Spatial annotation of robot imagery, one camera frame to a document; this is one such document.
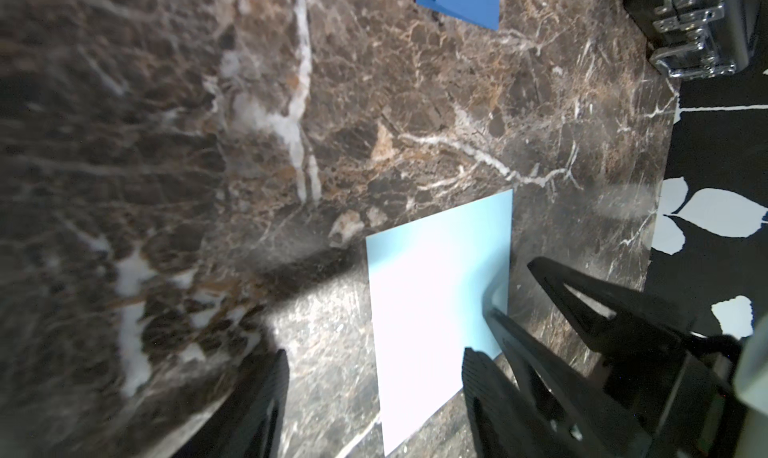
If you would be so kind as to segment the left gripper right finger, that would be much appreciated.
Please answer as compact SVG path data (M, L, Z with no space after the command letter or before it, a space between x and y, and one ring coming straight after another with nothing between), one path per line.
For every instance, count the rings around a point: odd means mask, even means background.
M464 350L462 382L479 457L575 455L486 354Z

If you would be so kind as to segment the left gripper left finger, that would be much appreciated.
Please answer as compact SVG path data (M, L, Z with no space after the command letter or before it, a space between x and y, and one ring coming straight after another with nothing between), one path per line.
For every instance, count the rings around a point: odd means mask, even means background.
M213 416L176 457L275 457L278 455L290 368L278 350L250 361L240 380Z

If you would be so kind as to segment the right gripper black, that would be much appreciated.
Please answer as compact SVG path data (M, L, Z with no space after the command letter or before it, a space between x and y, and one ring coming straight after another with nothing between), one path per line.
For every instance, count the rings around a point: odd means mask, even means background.
M693 320L676 303L552 259L528 269L589 349L625 356L600 359L605 394L508 317L495 291L484 292L483 318L509 380L573 457L736 455L747 416L733 386L739 340L690 337Z

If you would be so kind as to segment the white square paper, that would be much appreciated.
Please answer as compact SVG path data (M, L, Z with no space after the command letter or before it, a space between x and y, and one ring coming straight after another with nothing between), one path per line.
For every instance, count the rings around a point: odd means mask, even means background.
M499 356L483 313L507 309L512 228L505 191L366 238L386 454L461 390L465 349Z

